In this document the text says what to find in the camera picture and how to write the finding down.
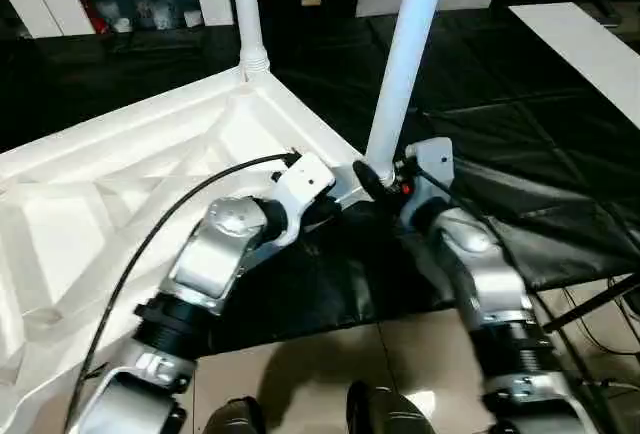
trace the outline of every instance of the black rubber boot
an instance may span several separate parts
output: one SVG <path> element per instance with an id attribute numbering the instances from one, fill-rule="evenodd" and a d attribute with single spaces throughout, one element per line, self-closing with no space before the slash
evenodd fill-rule
<path id="1" fill-rule="evenodd" d="M 406 397 L 362 382 L 347 395 L 349 434 L 435 434 L 429 421 Z"/>
<path id="2" fill-rule="evenodd" d="M 260 404 L 253 397 L 233 399 L 214 412 L 204 434 L 265 434 Z"/>

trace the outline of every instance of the black fabric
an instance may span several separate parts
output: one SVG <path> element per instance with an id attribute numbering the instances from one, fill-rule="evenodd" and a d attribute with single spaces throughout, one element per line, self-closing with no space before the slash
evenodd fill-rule
<path id="1" fill-rule="evenodd" d="M 263 24 L 272 72 L 362 151 L 394 23 Z M 0 43 L 0 149 L 220 72 L 238 52 L 233 27 Z M 535 287 L 637 269 L 640 132 L 509 11 L 435 19 L 399 148 L 438 135 L 453 140 L 454 189 Z M 216 350 L 448 305 L 420 264 L 375 206 L 356 205 L 243 277 Z"/>

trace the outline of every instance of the wire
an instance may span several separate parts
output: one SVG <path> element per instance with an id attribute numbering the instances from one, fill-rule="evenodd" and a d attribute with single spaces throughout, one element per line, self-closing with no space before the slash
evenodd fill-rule
<path id="1" fill-rule="evenodd" d="M 615 284 L 616 284 L 616 281 L 614 279 L 610 278 L 607 280 L 607 287 L 613 287 Z M 616 302 L 616 305 L 618 306 L 618 309 L 620 310 L 620 314 L 622 314 L 622 317 L 624 317 L 624 320 L 627 323 L 627 326 L 629 326 L 629 329 L 631 330 L 633 337 L 635 337 L 636 341 L 638 341 L 638 344 L 640 344 L 640 334 L 638 334 L 638 331 L 636 330 L 636 326 L 634 326 L 633 322 L 631 321 L 631 318 L 635 319 L 636 321 L 638 321 L 638 318 L 633 316 L 627 311 L 627 309 L 624 307 L 624 302 L 622 301 L 622 299 L 617 298 L 615 302 Z"/>
<path id="2" fill-rule="evenodd" d="M 440 182 L 438 179 L 433 177 L 431 174 L 426 172 L 417 163 L 414 163 L 413 167 L 416 169 L 416 172 L 418 175 L 424 177 L 431 184 L 433 184 L 442 192 L 447 194 L 460 207 L 462 207 L 463 209 L 468 211 L 469 214 L 471 214 L 473 217 L 478 219 L 478 221 L 486 225 L 487 228 L 498 240 L 498 242 L 502 245 L 502 249 L 504 251 L 506 261 L 509 264 L 511 264 L 518 272 L 523 272 L 523 270 L 519 267 L 519 263 L 515 255 L 513 254 L 513 251 L 509 247 L 509 244 L 505 242 L 504 237 L 498 232 L 495 226 L 482 213 L 482 211 L 477 209 L 470 202 L 467 202 L 466 199 L 458 196 L 456 193 L 454 193 L 451 190 L 451 188 L 449 188 L 448 186 Z M 542 307 L 542 309 L 544 310 L 549 320 L 553 321 L 555 319 L 555 315 L 553 314 L 553 312 L 551 311 L 547 303 L 544 301 L 544 299 L 542 299 L 542 296 L 540 296 L 540 294 L 538 294 L 535 291 L 535 289 L 533 289 L 533 286 L 525 276 L 522 276 L 522 280 L 525 284 L 527 291 L 535 298 L 535 300 L 538 302 L 540 307 Z M 587 385 L 587 387 L 589 388 L 589 392 L 591 393 L 591 400 L 593 403 L 595 403 L 594 409 L 596 409 L 596 413 L 598 414 L 598 418 L 603 428 L 606 428 L 605 431 L 609 433 L 619 432 L 619 429 L 616 427 L 616 423 L 613 419 L 613 415 L 611 414 L 607 401 L 602 395 L 602 392 L 595 385 L 593 385 L 593 383 L 595 383 L 596 381 L 593 375 L 591 374 L 591 371 L 589 370 L 585 360 L 582 358 L 582 356 L 580 356 L 580 354 L 578 353 L 578 350 L 574 346 L 573 342 L 571 342 L 571 340 L 569 339 L 569 336 L 567 336 L 567 333 L 563 328 L 558 329 L 556 332 L 560 336 L 562 343 L 565 345 L 567 352 L 569 353 L 569 356 L 571 356 L 571 359 L 573 360 L 573 363 L 576 365 L 576 368 L 580 372 L 580 375 L 586 381 L 585 384 Z"/>
<path id="3" fill-rule="evenodd" d="M 100 319 L 100 322 L 98 323 L 98 327 L 96 329 L 96 332 L 93 335 L 93 339 L 91 341 L 91 345 L 89 346 L 89 350 L 87 351 L 87 355 L 85 356 L 84 361 L 82 362 L 82 366 L 80 367 L 80 373 L 78 374 L 78 378 L 76 379 L 76 383 L 75 383 L 74 388 L 73 388 L 73 394 L 71 396 L 71 400 L 69 401 L 69 405 L 67 407 L 67 415 L 66 415 L 66 418 L 65 418 L 65 431 L 67 431 L 69 429 L 69 425 L 71 423 L 71 419 L 73 418 L 73 415 L 75 414 L 75 410 L 76 410 L 76 407 L 78 405 L 78 401 L 80 400 L 80 394 L 82 393 L 82 388 L 84 386 L 85 381 L 87 380 L 87 375 L 89 374 L 89 368 L 91 366 L 91 363 L 93 362 L 93 357 L 94 357 L 95 351 L 98 348 L 98 344 L 100 342 L 100 338 L 102 337 L 104 329 L 105 329 L 105 327 L 107 325 L 107 322 L 109 320 L 109 316 L 111 315 L 111 311 L 113 311 L 113 307 L 114 307 L 114 305 L 115 305 L 115 303 L 116 303 L 116 301 L 118 299 L 118 296 L 122 292 L 122 289 L 124 288 L 124 285 L 127 282 L 127 279 L 129 277 L 129 275 L 131 274 L 131 271 L 133 271 L 133 268 L 135 267 L 136 263 L 140 259 L 140 256 L 142 256 L 142 254 L 145 251 L 145 249 L 147 248 L 147 246 L 151 243 L 151 241 L 156 236 L 156 234 L 158 234 L 160 229 L 162 229 L 162 227 L 166 224 L 166 222 L 169 220 L 169 218 L 173 214 L 175 214 L 175 212 L 178 209 L 180 209 L 187 201 L 189 201 L 197 193 L 199 193 L 200 191 L 202 191 L 206 187 L 210 186 L 214 182 L 219 181 L 220 179 L 222 179 L 224 177 L 227 177 L 227 176 L 229 176 L 231 174 L 234 174 L 234 173 L 236 173 L 238 171 L 241 171 L 242 169 L 246 169 L 248 167 L 255 166 L 255 165 L 258 165 L 258 164 L 263 164 L 265 162 L 284 160 L 285 163 L 287 163 L 287 161 L 295 160 L 295 159 L 297 159 L 297 157 L 298 157 L 297 154 L 291 154 L 291 153 L 274 154 L 274 155 L 271 155 L 271 156 L 259 157 L 257 159 L 253 159 L 251 161 L 243 162 L 241 164 L 237 164 L 237 165 L 232 166 L 232 167 L 230 167 L 228 169 L 225 169 L 224 171 L 221 171 L 221 172 L 219 172 L 217 174 L 214 174 L 211 177 L 208 177 L 207 179 L 205 179 L 204 181 L 200 182 L 195 187 L 191 188 L 186 194 L 184 194 L 180 199 L 178 199 L 162 215 L 160 220 L 158 220 L 158 222 L 151 228 L 151 230 L 149 231 L 149 234 L 147 234 L 147 236 L 142 240 L 142 243 L 138 246 L 138 249 L 133 254 L 131 259 L 129 260 L 129 263 L 127 264 L 127 266 L 124 268 L 124 271 L 122 272 L 122 275 L 120 276 L 120 279 L 118 279 L 118 282 L 116 283 L 116 285 L 115 285 L 115 287 L 113 289 L 113 292 L 111 293 L 111 297 L 109 298 L 109 301 L 107 302 L 107 306 L 105 307 L 104 312 L 102 313 L 102 318 Z"/>
<path id="4" fill-rule="evenodd" d="M 573 295 L 571 294 L 571 292 L 569 292 L 569 289 L 567 288 L 563 288 L 562 292 L 564 294 L 564 297 L 571 303 L 571 305 L 575 308 L 577 307 L 577 303 L 575 298 L 573 297 Z M 613 356 L 636 356 L 637 354 L 639 354 L 638 351 L 619 351 L 617 349 L 613 349 L 611 347 L 607 347 L 604 344 L 602 344 L 600 341 L 598 341 L 598 339 L 596 339 L 596 336 L 593 335 L 593 332 L 591 332 L 591 329 L 589 329 L 589 326 L 587 325 L 587 323 L 585 322 L 584 319 L 580 318 L 578 319 L 578 322 L 580 323 L 580 332 L 582 332 L 582 334 L 584 335 L 584 337 L 587 338 L 587 340 L 596 348 L 600 349 L 603 352 L 606 352 L 607 354 L 611 354 Z"/>

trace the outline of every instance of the white metal pole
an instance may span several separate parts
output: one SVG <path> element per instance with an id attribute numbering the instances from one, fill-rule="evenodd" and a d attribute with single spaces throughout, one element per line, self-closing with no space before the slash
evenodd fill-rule
<path id="1" fill-rule="evenodd" d="M 380 97 L 369 134 L 367 163 L 393 182 L 393 156 L 438 0 L 402 0 Z"/>
<path id="2" fill-rule="evenodd" d="M 258 0 L 236 0 L 240 28 L 240 66 L 247 77 L 269 70 L 269 57 L 262 44 Z"/>

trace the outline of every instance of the tiled floor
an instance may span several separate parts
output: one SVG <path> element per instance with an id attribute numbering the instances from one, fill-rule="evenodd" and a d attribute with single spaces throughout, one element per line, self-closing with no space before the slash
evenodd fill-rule
<path id="1" fill-rule="evenodd" d="M 194 426 L 200 432 L 227 400 L 252 395 L 273 433 L 344 433 L 354 380 L 396 383 L 431 415 L 439 434 L 479 432 L 490 422 L 478 400 L 471 346 L 457 313 L 446 311 L 204 359 Z"/>
<path id="2" fill-rule="evenodd" d="M 571 292 L 581 302 L 603 287 L 585 284 Z M 569 308 L 561 291 L 544 297 L 555 313 Z M 585 322 L 603 344 L 638 349 L 614 304 Z M 640 383 L 635 358 L 603 355 L 580 328 L 573 324 L 567 331 L 596 378 Z M 448 310 L 202 359 L 181 400 L 190 413 L 182 432 L 202 432 L 215 409 L 250 395 L 260 401 L 271 433 L 342 434 L 346 393 L 354 380 L 395 386 L 410 395 L 438 434 L 484 432 L 491 423 L 479 401 L 481 378 L 471 344 L 457 312 Z M 615 397 L 612 405 L 628 432 L 640 432 L 640 396 L 620 389 L 608 394 Z M 51 422 L 61 423 L 64 402 L 59 397 L 49 403 L 33 432 L 53 432 Z"/>

